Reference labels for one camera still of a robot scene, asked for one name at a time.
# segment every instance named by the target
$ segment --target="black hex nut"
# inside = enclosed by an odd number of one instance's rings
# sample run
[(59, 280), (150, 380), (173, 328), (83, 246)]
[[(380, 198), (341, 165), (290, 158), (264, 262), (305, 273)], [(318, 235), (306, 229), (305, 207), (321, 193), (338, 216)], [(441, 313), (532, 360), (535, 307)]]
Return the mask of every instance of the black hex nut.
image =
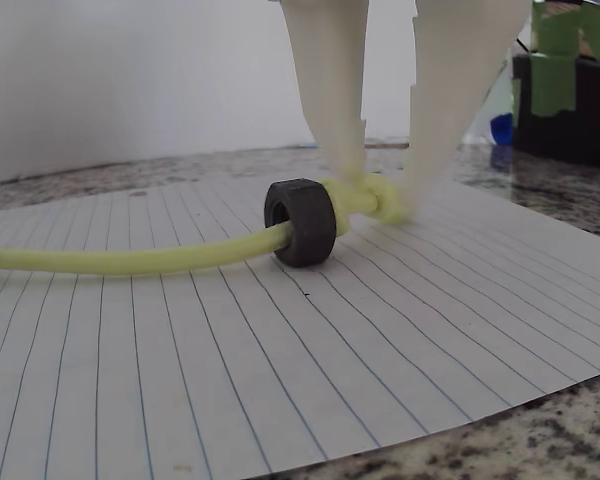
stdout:
[(291, 222), (291, 240), (275, 252), (282, 263), (301, 268), (329, 258), (336, 242), (336, 215), (320, 183), (299, 178), (269, 187), (264, 204), (265, 226), (286, 221)]

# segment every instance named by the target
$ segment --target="speckled granite surface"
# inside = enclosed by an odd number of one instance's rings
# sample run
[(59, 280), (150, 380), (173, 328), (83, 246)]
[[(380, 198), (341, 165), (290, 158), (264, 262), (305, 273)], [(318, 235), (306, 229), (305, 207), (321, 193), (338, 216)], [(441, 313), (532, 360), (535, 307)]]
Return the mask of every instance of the speckled granite surface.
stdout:
[[(401, 150), (369, 151), (371, 169), (398, 167)], [(0, 187), (0, 209), (72, 196), (315, 169), (315, 150), (196, 155), (69, 172)], [(600, 170), (538, 160), (509, 149), (465, 146), (453, 177), (600, 236)], [(403, 445), (269, 480), (600, 480), (600, 377), (494, 417)]]

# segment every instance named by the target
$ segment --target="white lined paper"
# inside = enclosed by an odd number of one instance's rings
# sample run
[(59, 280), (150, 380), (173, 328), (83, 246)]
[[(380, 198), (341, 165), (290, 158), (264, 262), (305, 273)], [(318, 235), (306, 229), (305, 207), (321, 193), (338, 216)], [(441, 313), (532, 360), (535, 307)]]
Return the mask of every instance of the white lined paper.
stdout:
[[(0, 245), (237, 237), (261, 228), (275, 179), (4, 211)], [(313, 269), (266, 256), (133, 278), (0, 271), (0, 479), (245, 478), (599, 373), (600, 240), (445, 183), (411, 224), (355, 217)]]

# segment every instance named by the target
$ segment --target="yellow string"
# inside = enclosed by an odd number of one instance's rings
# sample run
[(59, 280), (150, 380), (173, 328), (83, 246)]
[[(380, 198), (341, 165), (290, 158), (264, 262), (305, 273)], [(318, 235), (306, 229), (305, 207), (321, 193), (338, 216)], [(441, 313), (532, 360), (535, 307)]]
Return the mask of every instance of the yellow string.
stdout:
[[(367, 175), (356, 186), (323, 182), (329, 193), (338, 236), (349, 229), (348, 217), (363, 213), (385, 223), (405, 218), (395, 187), (385, 177)], [(172, 273), (229, 265), (274, 252), (288, 243), (288, 222), (217, 243), (130, 252), (64, 252), (0, 248), (0, 269), (93, 275)]]

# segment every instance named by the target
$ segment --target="white backdrop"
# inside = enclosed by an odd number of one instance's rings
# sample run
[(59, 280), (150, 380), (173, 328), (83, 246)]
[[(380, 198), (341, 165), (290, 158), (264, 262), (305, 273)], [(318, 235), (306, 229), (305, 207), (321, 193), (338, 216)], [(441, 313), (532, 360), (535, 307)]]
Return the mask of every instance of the white backdrop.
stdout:
[[(413, 0), (372, 0), (368, 136), (408, 132)], [(0, 180), (309, 142), (279, 5), (0, 0)]]

